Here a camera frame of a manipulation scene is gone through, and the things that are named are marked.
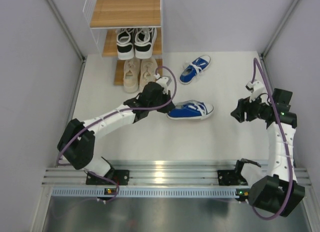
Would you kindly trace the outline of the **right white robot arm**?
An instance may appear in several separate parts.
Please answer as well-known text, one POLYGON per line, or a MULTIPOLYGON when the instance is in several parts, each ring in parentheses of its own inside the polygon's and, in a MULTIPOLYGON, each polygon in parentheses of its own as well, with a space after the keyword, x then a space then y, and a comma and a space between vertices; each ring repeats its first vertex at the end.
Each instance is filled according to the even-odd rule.
POLYGON ((267 172, 263 173, 258 162, 242 158, 235 164, 233 178, 240 185, 248 184, 250 206, 287 217, 305 197, 305 188, 298 185, 293 166, 293 141, 298 126, 297 115, 290 112, 293 93, 276 88, 266 103, 261 99, 262 89, 249 91, 251 95, 238 100, 231 116, 240 123, 255 119, 266 122, 267 172))

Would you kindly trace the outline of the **beige lace sneaker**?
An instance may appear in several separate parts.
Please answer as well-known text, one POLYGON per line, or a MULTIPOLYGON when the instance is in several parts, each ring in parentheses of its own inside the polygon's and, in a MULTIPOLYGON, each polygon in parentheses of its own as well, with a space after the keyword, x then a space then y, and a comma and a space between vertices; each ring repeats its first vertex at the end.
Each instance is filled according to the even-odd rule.
POLYGON ((142 59, 140 64, 140 80, 139 91, 142 92, 144 87, 149 82, 155 81, 156 69, 158 67, 157 61, 154 57, 142 59))
POLYGON ((133 57, 126 60, 123 66, 123 88, 127 93, 134 93, 138 90, 138 77, 140 73, 141 61, 133 57))

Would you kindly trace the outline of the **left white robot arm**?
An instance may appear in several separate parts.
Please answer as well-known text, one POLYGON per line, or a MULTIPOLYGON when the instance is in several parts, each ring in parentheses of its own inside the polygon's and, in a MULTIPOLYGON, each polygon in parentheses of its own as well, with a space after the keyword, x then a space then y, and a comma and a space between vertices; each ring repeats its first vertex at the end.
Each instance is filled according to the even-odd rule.
POLYGON ((96 141, 121 127, 139 122, 151 111, 171 112, 175 108, 172 100, 176 93, 168 89, 164 78, 160 78, 149 82, 137 96, 110 112, 85 121, 72 119, 57 144, 58 157, 65 157, 75 170, 85 170, 98 185, 117 186, 115 168, 102 156, 95 155, 96 141))

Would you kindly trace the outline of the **black white sneaker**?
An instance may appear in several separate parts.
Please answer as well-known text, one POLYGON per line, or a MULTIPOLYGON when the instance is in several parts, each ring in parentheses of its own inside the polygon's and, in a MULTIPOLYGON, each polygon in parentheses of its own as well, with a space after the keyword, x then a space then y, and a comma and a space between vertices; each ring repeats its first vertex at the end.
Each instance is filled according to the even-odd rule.
POLYGON ((130 60, 134 52, 134 28, 119 28, 116 30, 116 48, 120 60, 130 60))
POLYGON ((156 39, 156 27, 139 28, 134 38, 135 56, 141 60, 151 58, 156 39))

